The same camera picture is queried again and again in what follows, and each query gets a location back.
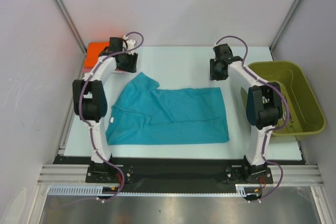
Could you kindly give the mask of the teal t shirt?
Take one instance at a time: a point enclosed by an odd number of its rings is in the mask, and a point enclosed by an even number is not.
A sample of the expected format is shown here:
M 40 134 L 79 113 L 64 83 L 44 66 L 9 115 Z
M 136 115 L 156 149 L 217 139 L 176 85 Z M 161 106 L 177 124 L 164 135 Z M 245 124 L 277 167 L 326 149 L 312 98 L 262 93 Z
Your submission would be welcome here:
M 229 142 L 220 88 L 160 89 L 138 74 L 111 108 L 108 145 L 193 145 Z

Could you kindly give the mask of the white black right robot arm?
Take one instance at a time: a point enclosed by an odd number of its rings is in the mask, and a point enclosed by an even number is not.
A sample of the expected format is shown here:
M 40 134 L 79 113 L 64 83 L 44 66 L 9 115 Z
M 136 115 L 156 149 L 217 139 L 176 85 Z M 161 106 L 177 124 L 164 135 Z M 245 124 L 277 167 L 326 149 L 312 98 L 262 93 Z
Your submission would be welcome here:
M 258 182 L 267 173 L 267 147 L 271 134 L 283 117 L 285 101 L 280 85 L 268 82 L 253 72 L 240 56 L 234 56 L 228 44 L 213 47 L 215 58 L 210 62 L 210 79 L 238 84 L 247 93 L 246 118 L 251 126 L 251 140 L 241 167 L 242 179 Z

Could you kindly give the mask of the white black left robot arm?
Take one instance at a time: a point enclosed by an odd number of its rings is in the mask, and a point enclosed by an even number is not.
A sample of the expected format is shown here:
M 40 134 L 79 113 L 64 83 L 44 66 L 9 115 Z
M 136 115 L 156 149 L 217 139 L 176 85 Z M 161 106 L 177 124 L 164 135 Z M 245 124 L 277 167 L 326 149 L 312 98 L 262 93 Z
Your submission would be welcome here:
M 136 43 L 128 35 L 111 37 L 90 72 L 72 82 L 74 112 L 87 125 L 92 146 L 87 183 L 122 182 L 120 172 L 108 164 L 112 154 L 107 145 L 105 117 L 111 110 L 103 85 L 113 72 L 136 72 Z

